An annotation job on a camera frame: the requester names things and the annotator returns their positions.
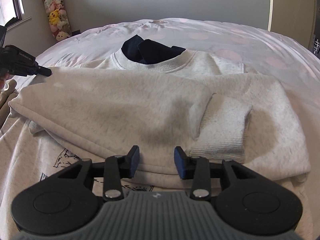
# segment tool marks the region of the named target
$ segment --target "plush toy column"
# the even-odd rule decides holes
[[[54,38],[63,41],[72,36],[63,0],[43,0],[50,29]]]

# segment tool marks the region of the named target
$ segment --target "ribbed collar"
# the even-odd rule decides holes
[[[157,63],[157,64],[142,64],[129,60],[119,49],[112,56],[117,64],[126,70],[146,70],[153,72],[174,72],[184,68],[190,60],[194,57],[196,51],[186,49],[177,57],[171,58],[169,60]]]

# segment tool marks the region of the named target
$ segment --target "clear cylindrical container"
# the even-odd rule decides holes
[[[71,37],[72,32],[63,0],[43,0],[43,3],[52,35],[57,42]]]

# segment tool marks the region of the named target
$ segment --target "window frame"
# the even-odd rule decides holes
[[[9,20],[6,24],[5,24],[5,27],[6,28],[9,28],[11,27],[12,25],[20,22],[22,20],[22,14],[21,14],[21,9],[20,9],[20,3],[19,3],[19,0],[12,0],[13,2],[13,7],[14,7],[14,11],[15,11],[15,14],[16,14],[16,17],[15,18],[12,18],[11,20]]]

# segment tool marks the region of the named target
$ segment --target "gray handle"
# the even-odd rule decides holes
[[[61,236],[20,232],[13,240],[302,240],[293,231],[278,236],[252,236],[223,222],[206,201],[184,191],[130,192],[106,202],[86,226]]]

